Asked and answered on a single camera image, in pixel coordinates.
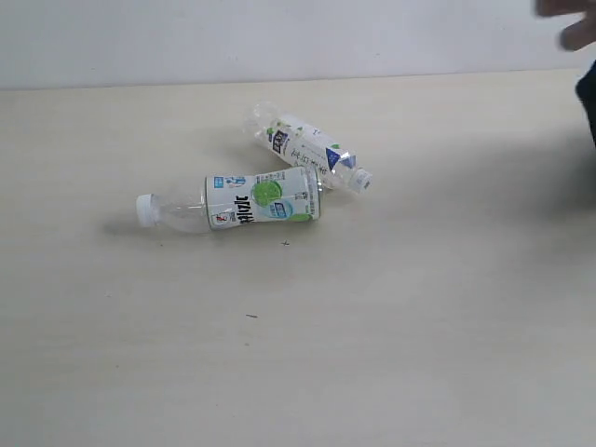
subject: white table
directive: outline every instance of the white table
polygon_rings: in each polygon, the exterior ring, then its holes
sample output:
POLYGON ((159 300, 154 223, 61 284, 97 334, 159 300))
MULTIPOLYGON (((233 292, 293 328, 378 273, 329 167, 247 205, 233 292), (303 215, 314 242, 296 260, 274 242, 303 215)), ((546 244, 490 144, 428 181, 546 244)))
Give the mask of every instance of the white table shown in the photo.
POLYGON ((0 93, 2 445, 593 447, 579 76, 0 93), (179 176, 284 166, 239 129, 260 98, 369 191, 314 224, 138 230, 179 176))

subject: bottle label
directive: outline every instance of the bottle label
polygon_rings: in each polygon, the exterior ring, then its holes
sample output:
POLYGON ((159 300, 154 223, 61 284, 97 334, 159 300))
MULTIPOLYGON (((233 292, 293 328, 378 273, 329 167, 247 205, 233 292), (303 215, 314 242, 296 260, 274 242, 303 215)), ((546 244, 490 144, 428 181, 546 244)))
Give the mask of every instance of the bottle label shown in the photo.
POLYGON ((322 179, 330 180, 335 165, 356 166, 356 157, 343 151, 326 133, 293 115, 283 115, 267 129, 270 148, 293 166, 310 166, 322 179))
POLYGON ((214 230, 254 222, 316 220, 318 182, 314 171, 290 168, 243 177, 208 177, 207 211, 214 230))

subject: green circle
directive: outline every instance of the green circle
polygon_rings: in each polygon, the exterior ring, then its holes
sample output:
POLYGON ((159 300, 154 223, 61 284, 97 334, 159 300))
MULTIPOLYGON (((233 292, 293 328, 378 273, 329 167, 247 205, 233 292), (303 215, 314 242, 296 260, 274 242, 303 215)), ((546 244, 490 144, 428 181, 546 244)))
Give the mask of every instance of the green circle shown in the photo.
POLYGON ((311 219, 312 216, 310 214, 294 214, 288 220, 291 222, 306 222, 311 219))
POLYGON ((252 197, 260 207, 266 207, 281 198, 281 186, 277 182, 261 182, 252 188, 252 197))

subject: dark sleeve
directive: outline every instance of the dark sleeve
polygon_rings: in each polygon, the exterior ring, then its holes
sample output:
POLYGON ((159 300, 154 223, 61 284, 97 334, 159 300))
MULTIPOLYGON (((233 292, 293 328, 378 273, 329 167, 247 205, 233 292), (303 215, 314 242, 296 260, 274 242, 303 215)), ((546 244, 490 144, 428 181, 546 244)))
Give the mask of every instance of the dark sleeve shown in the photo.
POLYGON ((576 93, 586 110, 589 130, 594 143, 596 143, 596 62, 577 83, 576 93))

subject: water bottle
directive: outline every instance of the water bottle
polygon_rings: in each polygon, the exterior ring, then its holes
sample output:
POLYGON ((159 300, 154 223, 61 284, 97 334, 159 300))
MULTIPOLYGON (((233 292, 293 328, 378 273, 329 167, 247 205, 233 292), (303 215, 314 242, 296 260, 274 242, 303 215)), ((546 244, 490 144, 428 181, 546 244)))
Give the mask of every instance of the water bottle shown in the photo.
POLYGON ((303 167, 196 178, 178 182, 164 196, 137 197, 137 216, 142 227, 196 234, 256 222, 304 222, 318 219, 321 191, 317 171, 303 167))
POLYGON ((254 106, 247 113, 244 129, 287 163, 316 168, 322 183, 330 189, 346 188, 361 193, 371 184, 371 173, 357 164, 354 154, 326 133, 282 112, 271 102, 254 106))

